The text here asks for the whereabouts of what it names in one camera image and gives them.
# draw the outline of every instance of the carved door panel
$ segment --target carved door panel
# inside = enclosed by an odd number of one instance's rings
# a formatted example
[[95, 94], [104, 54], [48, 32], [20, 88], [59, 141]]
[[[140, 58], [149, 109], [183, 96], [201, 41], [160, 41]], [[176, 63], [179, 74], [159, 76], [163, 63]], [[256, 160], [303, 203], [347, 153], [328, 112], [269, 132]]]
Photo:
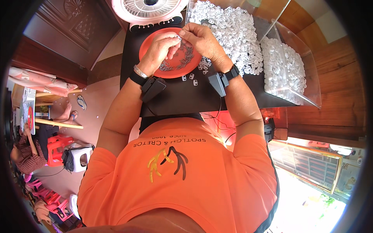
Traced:
[[23, 33], [67, 59], [92, 69], [119, 29], [105, 0], [45, 0]]

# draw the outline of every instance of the flip-flop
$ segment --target flip-flop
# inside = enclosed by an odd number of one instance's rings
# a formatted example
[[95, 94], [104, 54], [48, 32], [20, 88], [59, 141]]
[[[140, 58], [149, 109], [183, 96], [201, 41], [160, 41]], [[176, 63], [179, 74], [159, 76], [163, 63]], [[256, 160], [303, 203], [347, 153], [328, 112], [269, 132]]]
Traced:
[[83, 110], [87, 109], [87, 104], [85, 103], [83, 96], [78, 95], [78, 98], [76, 101], [78, 102], [79, 106], [83, 108]]
[[75, 120], [75, 115], [71, 114], [70, 116], [72, 116], [72, 120], [74, 121]]

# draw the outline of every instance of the pink fan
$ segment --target pink fan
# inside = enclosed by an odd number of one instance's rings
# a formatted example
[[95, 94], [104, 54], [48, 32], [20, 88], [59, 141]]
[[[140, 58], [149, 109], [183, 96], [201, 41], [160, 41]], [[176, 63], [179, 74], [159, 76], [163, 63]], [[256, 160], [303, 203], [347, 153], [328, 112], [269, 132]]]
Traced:
[[131, 31], [156, 23], [180, 23], [181, 11], [189, 0], [112, 0], [114, 12], [130, 23]]

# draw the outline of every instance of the red bowl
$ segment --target red bowl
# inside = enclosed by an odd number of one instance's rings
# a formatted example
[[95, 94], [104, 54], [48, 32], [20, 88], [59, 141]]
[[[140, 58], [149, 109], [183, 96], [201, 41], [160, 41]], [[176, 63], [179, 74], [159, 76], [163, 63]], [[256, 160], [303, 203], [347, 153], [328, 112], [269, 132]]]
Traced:
[[[150, 34], [144, 40], [144, 42], [142, 43], [142, 45], [140, 47], [140, 51], [139, 51], [140, 61], [143, 58], [143, 56], [145, 55], [146, 51], [148, 51], [148, 48], [150, 47], [155, 35], [157, 35], [159, 33], [166, 33], [166, 32], [175, 32], [175, 33], [178, 34], [180, 32], [180, 30], [181, 30], [181, 28], [163, 28], [163, 29], [160, 29], [160, 30]], [[179, 53], [178, 56], [174, 55], [171, 60], [170, 59], [167, 60], [170, 63], [170, 65], [173, 66], [173, 67], [176, 67], [176, 66], [180, 65], [180, 60], [185, 57], [183, 51], [178, 50], [177, 52]], [[193, 55], [194, 55], [194, 57], [191, 59], [191, 61], [184, 68], [181, 68], [179, 70], [176, 70], [176, 69], [175, 70], [170, 70], [170, 71], [161, 71], [160, 69], [157, 69], [157, 71], [154, 73], [154, 76], [161, 77], [161, 78], [178, 78], [178, 77], [181, 77], [183, 75], [186, 75], [186, 74], [192, 72], [192, 70], [194, 70], [197, 67], [197, 65], [200, 63], [201, 58], [202, 58], [202, 56], [196, 50], [193, 50]]]

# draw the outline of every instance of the white plastic parts pile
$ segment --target white plastic parts pile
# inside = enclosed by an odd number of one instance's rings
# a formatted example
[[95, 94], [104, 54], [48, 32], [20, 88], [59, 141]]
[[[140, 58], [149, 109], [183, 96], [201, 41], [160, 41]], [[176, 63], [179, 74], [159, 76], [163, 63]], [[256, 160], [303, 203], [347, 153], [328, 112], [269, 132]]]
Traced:
[[240, 7], [223, 10], [209, 1], [197, 1], [189, 22], [208, 26], [225, 53], [244, 73], [259, 75], [263, 71], [263, 57], [260, 51], [253, 16]]
[[304, 63], [301, 56], [293, 48], [277, 39], [264, 37], [260, 44], [264, 60], [264, 89], [267, 93], [301, 105], [302, 98], [292, 90], [303, 94], [307, 87]]

